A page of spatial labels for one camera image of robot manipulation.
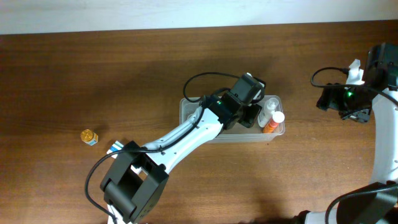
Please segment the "white nasal spray bottle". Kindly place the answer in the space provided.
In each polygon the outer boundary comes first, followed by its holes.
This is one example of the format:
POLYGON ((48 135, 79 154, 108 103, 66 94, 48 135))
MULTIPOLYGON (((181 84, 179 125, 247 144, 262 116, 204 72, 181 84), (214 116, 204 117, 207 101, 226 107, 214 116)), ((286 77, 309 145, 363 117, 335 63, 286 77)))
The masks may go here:
POLYGON ((261 128, 264 128, 279 105, 277 98, 270 98, 262 105, 262 110, 257 117, 257 122, 261 128))

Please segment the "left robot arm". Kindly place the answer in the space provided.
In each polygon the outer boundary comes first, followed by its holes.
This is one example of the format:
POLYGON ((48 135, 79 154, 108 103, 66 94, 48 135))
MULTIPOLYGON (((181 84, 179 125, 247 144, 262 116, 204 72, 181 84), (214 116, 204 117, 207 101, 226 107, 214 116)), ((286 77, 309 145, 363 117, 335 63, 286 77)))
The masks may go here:
POLYGON ((100 184, 109 222, 138 223, 159 201, 170 171, 182 159, 237 123, 253 127, 265 88, 264 81, 246 73, 232 88, 196 99, 194 113, 165 136, 143 146, 114 143, 106 155, 114 161, 100 184))

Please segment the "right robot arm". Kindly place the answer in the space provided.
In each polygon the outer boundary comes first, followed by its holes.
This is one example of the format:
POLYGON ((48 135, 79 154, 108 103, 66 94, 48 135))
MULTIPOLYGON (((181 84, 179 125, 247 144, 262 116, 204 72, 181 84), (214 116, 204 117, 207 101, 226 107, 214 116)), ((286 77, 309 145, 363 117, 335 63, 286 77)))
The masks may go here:
POLYGON ((323 90, 317 108, 335 110, 342 120, 375 120, 374 162, 368 185, 335 198, 324 212, 300 212, 292 223, 397 223, 397 45, 371 47, 364 68, 355 60, 344 83, 312 86, 323 90))

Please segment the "small gold lid jar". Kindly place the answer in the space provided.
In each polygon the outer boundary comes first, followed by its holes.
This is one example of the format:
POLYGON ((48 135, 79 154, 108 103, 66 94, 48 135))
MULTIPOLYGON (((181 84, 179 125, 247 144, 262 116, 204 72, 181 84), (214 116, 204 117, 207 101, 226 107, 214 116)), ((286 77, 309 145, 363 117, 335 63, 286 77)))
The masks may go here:
POLYGON ((80 138, 84 143, 90 146, 98 142, 98 135, 90 129, 83 130, 80 134, 80 138))

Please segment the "white Panadol box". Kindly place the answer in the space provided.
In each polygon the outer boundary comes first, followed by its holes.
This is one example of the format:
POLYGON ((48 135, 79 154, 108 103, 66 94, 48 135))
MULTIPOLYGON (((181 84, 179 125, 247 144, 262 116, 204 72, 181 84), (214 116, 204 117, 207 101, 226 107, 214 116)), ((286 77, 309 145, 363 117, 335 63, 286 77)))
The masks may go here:
MULTIPOLYGON (((120 143, 119 141, 115 141, 106 153, 110 154, 112 152, 120 151, 123 147, 124 145, 122 143, 120 143)), ((144 170, 141 166, 137 164, 131 165, 131 170, 133 170, 136 174, 140 174, 141 172, 145 173, 146 175, 148 174, 146 170, 144 170)))

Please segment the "orange Redoxon tube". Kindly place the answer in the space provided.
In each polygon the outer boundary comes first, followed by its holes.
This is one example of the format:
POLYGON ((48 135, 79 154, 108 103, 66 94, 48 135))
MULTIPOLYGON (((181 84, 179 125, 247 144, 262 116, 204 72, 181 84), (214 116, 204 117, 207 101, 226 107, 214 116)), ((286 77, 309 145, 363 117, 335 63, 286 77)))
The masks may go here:
POLYGON ((271 119, 269 122, 265 125, 264 129, 262 132, 264 134, 270 134, 273 133, 274 130, 279 126, 280 123, 284 122, 285 120, 285 115, 283 112, 276 111, 273 113, 271 119))

